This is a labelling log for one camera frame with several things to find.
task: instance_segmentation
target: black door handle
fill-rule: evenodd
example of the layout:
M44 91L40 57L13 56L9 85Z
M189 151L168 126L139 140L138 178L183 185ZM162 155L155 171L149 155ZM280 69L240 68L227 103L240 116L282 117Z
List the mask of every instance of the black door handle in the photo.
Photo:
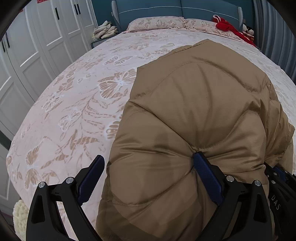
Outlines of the black door handle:
M75 7L76 15L78 15L76 4L74 4L74 7Z
M78 7L78 12L79 12L79 14L81 14L80 9L79 9L79 5L78 5L78 4L77 4L77 7Z
M5 33L5 36L6 36L6 41L7 41L8 48L10 48L8 37L7 37L7 32Z
M55 8L55 10L56 10L57 19L59 20L59 13L57 12L57 8Z
M1 43L2 43L3 51L4 51L4 53L5 53L5 48L4 48L3 40L1 40Z

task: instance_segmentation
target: red clothing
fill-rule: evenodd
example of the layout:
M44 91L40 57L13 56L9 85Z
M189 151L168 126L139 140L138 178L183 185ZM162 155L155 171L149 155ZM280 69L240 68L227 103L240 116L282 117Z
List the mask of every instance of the red clothing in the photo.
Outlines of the red clothing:
M236 36L240 37L242 40L244 40L245 42L247 42L248 44L253 45L254 47L256 47L256 45L249 40L245 35L243 35L243 33L238 32L234 26L232 26L229 22L227 22L224 18L219 17L218 15L214 15L213 16L213 21L216 22L216 28L220 29L222 31L231 31L233 32Z

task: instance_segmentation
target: bedsheet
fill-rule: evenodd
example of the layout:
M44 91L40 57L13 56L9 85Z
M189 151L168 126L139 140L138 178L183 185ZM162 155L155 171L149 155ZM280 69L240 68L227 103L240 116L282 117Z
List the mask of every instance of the bedsheet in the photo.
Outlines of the bedsheet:
M272 81L290 123L296 126L294 83L255 47L195 30L161 29L119 34L65 69L32 106L15 135L6 165L11 181L27 207L30 207L39 182L51 185L75 176L97 154L108 162L137 67L177 47L204 39L233 49L262 69ZM93 226L105 177L104 172L90 200L82 206ZM76 239L63 205L58 203L58 206L69 236Z

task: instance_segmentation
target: blue curtain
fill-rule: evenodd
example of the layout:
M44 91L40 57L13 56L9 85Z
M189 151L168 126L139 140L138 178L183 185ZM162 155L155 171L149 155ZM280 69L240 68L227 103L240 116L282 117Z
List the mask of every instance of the blue curtain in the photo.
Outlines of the blue curtain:
M253 0L255 44L279 65L296 84L296 39L275 8L267 0Z

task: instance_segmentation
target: blue gripper pad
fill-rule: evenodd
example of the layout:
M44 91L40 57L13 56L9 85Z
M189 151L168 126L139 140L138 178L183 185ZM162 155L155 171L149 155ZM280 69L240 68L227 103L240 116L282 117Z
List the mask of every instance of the blue gripper pad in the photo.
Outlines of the blue gripper pad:
M81 206L87 202L98 183L104 169L104 157L98 155L88 168L85 168L87 173L78 187L77 203Z
M220 182L199 153L193 155L193 162L211 200L219 206L224 200Z
M275 166L273 169L277 172L277 174L279 175L279 178L282 179L283 182L287 181L286 174L281 169L279 169L277 166Z

